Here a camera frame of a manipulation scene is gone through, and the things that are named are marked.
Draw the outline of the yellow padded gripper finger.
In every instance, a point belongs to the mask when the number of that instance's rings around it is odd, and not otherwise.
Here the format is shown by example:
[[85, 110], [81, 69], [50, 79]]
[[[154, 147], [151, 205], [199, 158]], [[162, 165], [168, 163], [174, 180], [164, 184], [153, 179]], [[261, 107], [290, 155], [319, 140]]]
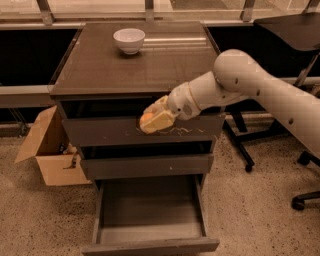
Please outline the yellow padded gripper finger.
[[153, 114], [153, 117], [144, 123], [140, 123], [140, 129], [151, 134], [160, 130], [171, 127], [176, 120], [176, 115], [169, 110], [163, 110]]
[[154, 103], [152, 103], [151, 105], [149, 105], [144, 111], [143, 113], [152, 113], [155, 114], [157, 112], [163, 111], [167, 109], [167, 100], [168, 100], [168, 96], [162, 96], [161, 98], [159, 98], [157, 101], [155, 101]]

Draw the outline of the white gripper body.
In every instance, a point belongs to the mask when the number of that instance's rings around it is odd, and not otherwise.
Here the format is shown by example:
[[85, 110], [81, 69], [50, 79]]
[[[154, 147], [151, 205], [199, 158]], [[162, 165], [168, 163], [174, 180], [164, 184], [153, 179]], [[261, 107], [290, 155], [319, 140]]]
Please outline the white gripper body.
[[179, 120], [190, 120], [200, 114], [200, 109], [192, 96], [188, 82], [175, 87], [170, 92], [167, 105]]

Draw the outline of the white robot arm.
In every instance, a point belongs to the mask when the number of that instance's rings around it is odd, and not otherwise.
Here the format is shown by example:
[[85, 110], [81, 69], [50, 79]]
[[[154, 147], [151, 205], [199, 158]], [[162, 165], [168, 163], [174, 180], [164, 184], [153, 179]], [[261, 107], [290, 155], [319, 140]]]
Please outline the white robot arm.
[[231, 49], [211, 71], [175, 87], [147, 107], [140, 129], [151, 134], [211, 107], [257, 101], [315, 156], [320, 157], [320, 99], [265, 71], [247, 53]]

